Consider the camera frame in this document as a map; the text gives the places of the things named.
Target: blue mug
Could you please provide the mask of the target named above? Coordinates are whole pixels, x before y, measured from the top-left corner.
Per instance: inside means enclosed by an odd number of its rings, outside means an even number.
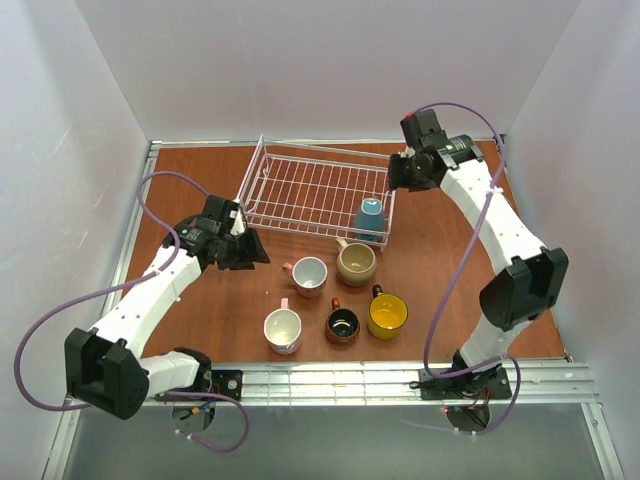
[[[377,198],[365,198],[356,213],[353,226],[359,230],[384,232],[384,207]],[[377,242],[380,237],[359,233],[356,237],[368,242]]]

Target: yellow mug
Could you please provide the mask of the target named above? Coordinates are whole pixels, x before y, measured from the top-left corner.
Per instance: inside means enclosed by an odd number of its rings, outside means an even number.
[[[380,285],[373,286],[367,327],[374,337],[389,340],[400,333],[407,322],[407,304],[395,295],[384,293]]]

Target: mug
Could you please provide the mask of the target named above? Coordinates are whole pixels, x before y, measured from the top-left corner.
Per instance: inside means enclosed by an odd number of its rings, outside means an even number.
[[[353,223],[354,228],[359,230],[373,230],[384,232],[384,207],[377,198],[365,198],[356,212]],[[356,238],[369,242],[377,242],[380,237],[365,233],[358,233]]]
[[[351,287],[361,287],[371,281],[376,274],[376,254],[364,243],[347,243],[344,238],[336,238],[338,245],[338,277]]]
[[[285,263],[282,271],[291,278],[298,292],[306,298],[316,298],[327,283],[327,266],[316,257],[305,257],[295,265]]]
[[[324,326],[324,335],[334,345],[350,345],[358,338],[360,322],[351,310],[340,308],[337,298],[331,300],[333,312],[327,318]]]
[[[400,333],[409,316],[407,304],[396,296],[384,293],[380,285],[373,286],[367,327],[374,337],[389,340]]]
[[[271,348],[280,355],[289,355],[300,346],[302,320],[289,308],[289,299],[280,301],[280,308],[274,310],[264,321],[264,336]]]

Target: white mug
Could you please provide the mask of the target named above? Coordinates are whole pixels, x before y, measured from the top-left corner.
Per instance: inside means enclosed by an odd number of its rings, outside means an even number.
[[[295,265],[285,263],[282,271],[296,283],[298,292],[305,298],[319,297],[327,283],[327,266],[316,257],[305,257]]]
[[[280,301],[280,308],[269,314],[264,321],[264,336],[271,348],[280,355],[290,355],[300,346],[302,320],[289,308],[289,299]]]

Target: white wall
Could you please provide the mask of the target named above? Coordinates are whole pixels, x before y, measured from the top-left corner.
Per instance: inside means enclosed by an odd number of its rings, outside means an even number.
[[[587,360],[628,478],[640,477],[640,5],[583,0],[508,134],[522,216],[562,246],[556,319]]]
[[[147,137],[202,140],[401,138],[437,100],[506,131],[578,0],[76,3]]]
[[[59,415],[19,396],[13,354],[27,328],[113,275],[147,140],[72,0],[7,0],[0,15],[0,476],[40,478]],[[28,388],[61,404],[62,345],[101,301],[36,334]]]

